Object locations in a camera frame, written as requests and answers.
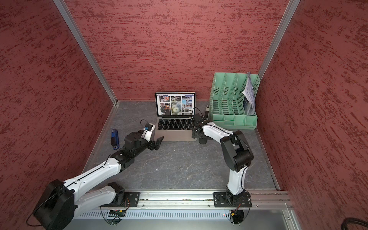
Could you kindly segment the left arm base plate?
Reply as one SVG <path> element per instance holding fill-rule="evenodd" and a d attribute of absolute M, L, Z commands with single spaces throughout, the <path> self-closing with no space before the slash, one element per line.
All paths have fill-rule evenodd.
<path fill-rule="evenodd" d="M 140 192 L 118 192 L 114 199 L 117 207 L 136 208 L 140 200 Z"/>

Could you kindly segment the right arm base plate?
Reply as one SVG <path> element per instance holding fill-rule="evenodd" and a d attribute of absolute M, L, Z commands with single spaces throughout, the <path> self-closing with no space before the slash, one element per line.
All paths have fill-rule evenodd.
<path fill-rule="evenodd" d="M 213 200 L 216 208 L 251 208 L 253 206 L 250 194 L 245 191 L 238 195 L 230 192 L 214 192 Z"/>

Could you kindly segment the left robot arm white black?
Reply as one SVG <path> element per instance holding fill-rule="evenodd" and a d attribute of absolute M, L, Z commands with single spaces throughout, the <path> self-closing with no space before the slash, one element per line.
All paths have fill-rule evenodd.
<path fill-rule="evenodd" d="M 153 141 L 151 134 L 145 129 L 132 132 L 125 137 L 124 146 L 98 166 L 63 182 L 50 182 L 31 215 L 46 230 L 63 230 L 75 217 L 96 207 L 109 204 L 128 207 L 129 199 L 119 184 L 112 182 L 98 190 L 94 187 L 123 172 L 146 149 L 158 150 L 164 138 Z"/>

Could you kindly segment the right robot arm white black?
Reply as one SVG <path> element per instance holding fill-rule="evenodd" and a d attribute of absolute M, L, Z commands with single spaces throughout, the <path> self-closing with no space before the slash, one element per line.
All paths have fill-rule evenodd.
<path fill-rule="evenodd" d="M 246 194 L 245 174 L 254 159 L 243 132 L 221 128 L 214 122 L 205 120 L 200 114 L 192 116 L 192 121 L 192 137 L 198 139 L 200 144 L 214 140 L 221 145 L 224 161 L 230 170 L 225 200 L 231 206 L 241 204 Z"/>

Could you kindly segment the silver laptop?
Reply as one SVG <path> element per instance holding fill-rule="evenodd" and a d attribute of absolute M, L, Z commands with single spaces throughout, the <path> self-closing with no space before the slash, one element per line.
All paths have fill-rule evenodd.
<path fill-rule="evenodd" d="M 155 139 L 164 137 L 165 142 L 196 141 L 192 137 L 192 116 L 195 113 L 195 92 L 155 93 L 157 122 Z"/>

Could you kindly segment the black wireless mouse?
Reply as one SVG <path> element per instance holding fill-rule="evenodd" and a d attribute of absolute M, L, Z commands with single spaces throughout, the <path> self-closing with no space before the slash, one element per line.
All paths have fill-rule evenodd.
<path fill-rule="evenodd" d="M 199 138 L 199 139 L 198 139 L 198 142 L 199 142 L 200 144 L 203 144 L 203 145 L 204 145 L 204 144 L 206 144 L 206 143 L 207 143 L 207 141 L 208 141 L 208 140 L 207 140 L 206 138 Z"/>

